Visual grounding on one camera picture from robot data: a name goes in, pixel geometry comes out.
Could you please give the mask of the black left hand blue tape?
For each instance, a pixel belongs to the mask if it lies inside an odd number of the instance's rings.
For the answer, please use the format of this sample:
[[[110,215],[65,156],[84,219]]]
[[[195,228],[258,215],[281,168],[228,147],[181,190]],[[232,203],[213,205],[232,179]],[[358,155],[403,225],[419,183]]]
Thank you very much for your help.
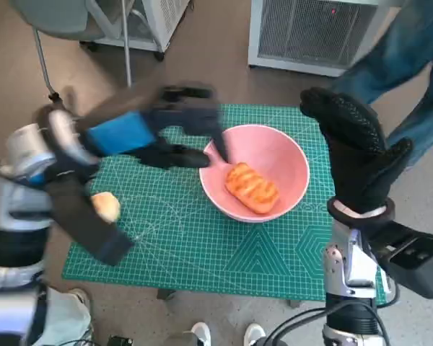
[[[210,137],[220,157],[229,161],[221,116],[213,89],[186,83],[148,94],[126,89],[96,106],[76,128],[84,146],[99,157],[129,155],[150,167],[199,169],[211,163],[204,152],[169,143],[161,132],[179,127],[188,136]]]

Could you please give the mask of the black knitted gloved right hand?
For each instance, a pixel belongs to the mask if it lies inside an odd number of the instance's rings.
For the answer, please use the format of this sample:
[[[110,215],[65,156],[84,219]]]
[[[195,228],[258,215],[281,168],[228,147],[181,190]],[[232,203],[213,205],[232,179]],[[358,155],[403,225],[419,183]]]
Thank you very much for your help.
[[[328,145],[335,199],[359,214],[384,207],[406,168],[412,141],[387,145],[377,113],[347,94],[313,87],[300,99],[300,110],[318,122]]]

